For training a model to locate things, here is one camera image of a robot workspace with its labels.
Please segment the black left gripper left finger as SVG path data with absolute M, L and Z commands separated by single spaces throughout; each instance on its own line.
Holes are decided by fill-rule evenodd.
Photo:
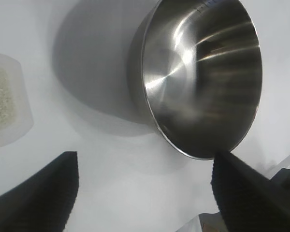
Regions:
M 77 152 L 66 151 L 0 195 L 0 232 L 62 232 L 79 190 Z

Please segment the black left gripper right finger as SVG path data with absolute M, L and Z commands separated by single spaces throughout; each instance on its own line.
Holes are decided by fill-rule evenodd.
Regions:
M 290 232 L 290 169 L 268 179 L 231 152 L 219 152 L 211 186 L 228 231 Z

